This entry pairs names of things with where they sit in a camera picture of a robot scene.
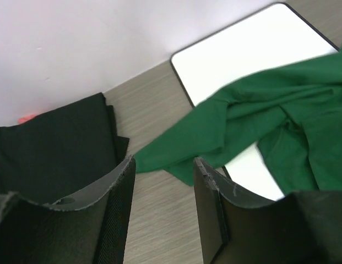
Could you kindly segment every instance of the dark green fabric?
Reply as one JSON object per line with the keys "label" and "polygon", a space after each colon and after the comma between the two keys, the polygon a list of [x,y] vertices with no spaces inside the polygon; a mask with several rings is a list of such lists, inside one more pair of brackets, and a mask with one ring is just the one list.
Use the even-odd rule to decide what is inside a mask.
{"label": "dark green fabric", "polygon": [[117,135],[103,94],[0,128],[0,193],[52,203],[112,171],[129,139]]}
{"label": "dark green fabric", "polygon": [[192,185],[195,157],[221,167],[255,141],[285,194],[342,189],[342,49],[224,86],[140,150],[137,172]]}

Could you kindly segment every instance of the green cloth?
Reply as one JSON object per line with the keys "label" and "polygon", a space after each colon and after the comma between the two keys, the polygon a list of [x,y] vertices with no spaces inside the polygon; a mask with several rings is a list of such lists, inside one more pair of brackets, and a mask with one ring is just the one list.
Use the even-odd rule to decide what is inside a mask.
{"label": "green cloth", "polygon": [[137,172],[192,185],[195,157],[221,167],[256,141],[284,194],[342,189],[342,49],[224,86],[140,150]]}

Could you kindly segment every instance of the wall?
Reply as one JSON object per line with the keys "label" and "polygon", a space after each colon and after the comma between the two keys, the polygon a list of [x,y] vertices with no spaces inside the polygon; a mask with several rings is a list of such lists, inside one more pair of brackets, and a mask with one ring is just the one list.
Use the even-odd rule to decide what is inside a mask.
{"label": "wall", "polygon": [[0,0],[0,126],[113,88],[270,2]]}

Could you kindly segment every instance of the black cloth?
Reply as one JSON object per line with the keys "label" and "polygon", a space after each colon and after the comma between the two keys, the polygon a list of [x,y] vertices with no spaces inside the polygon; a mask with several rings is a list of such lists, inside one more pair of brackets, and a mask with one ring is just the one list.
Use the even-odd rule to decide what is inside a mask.
{"label": "black cloth", "polygon": [[53,203],[113,170],[129,139],[117,135],[112,106],[99,93],[0,128],[0,193]]}

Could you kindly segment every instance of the white board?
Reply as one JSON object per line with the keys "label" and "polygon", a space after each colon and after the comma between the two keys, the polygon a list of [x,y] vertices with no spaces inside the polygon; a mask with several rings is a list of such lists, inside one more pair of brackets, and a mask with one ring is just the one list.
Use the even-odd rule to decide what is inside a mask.
{"label": "white board", "polygon": [[[243,76],[332,52],[336,49],[324,37],[277,3],[176,53],[171,63],[196,106]],[[272,200],[283,197],[256,144],[225,167],[248,190]]]}

